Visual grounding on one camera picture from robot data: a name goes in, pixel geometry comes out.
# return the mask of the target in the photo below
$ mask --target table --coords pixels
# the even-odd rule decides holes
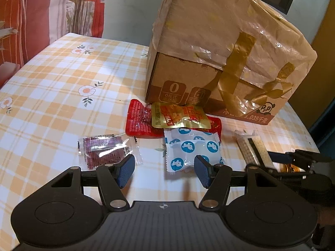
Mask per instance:
[[[131,99],[145,99],[148,47],[69,33],[29,61],[0,90],[0,250],[18,244],[10,225],[14,207],[70,166],[81,166],[78,138],[124,133]],[[269,151],[317,152],[286,104],[267,126],[221,118],[225,164],[245,166],[233,132],[254,130]],[[165,170],[163,139],[138,139],[143,165],[123,194],[134,200],[194,200],[206,192],[194,172]],[[85,194],[99,200],[97,188]],[[229,200],[242,195],[232,188]]]

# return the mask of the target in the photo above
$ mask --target panda logo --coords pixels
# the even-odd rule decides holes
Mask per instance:
[[[266,102],[260,109],[258,109],[257,113],[262,113],[264,115],[271,115],[270,111],[276,106],[276,104],[272,104],[270,102]]]

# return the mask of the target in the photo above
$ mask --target white flower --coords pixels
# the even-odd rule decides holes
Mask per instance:
[[[11,97],[6,97],[3,99],[0,103],[1,108],[9,107],[9,105],[13,102],[13,99]]]
[[[90,96],[95,93],[95,88],[92,86],[86,85],[86,86],[82,86],[78,90],[78,92],[81,96]]]
[[[84,52],[85,52],[85,49],[80,49],[80,48],[73,49],[71,51],[71,53],[73,53],[73,54],[80,54],[80,53],[84,53]]]
[[[94,50],[96,50],[96,47],[94,47],[94,46],[87,46],[85,49],[86,49],[86,51],[94,51]]]

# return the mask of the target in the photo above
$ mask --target white wall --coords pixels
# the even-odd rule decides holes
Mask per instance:
[[[293,0],[284,18],[298,28],[312,43],[327,10],[329,0]]]
[[[149,45],[152,24],[162,0],[105,0],[103,38]],[[329,0],[293,0],[287,15],[311,43]]]
[[[162,0],[105,0],[103,38],[149,46]]]

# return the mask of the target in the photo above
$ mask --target number 0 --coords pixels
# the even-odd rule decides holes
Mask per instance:
[[[177,84],[177,83],[171,84],[171,86],[170,86],[170,92],[176,92],[178,90],[179,90],[179,84]]]

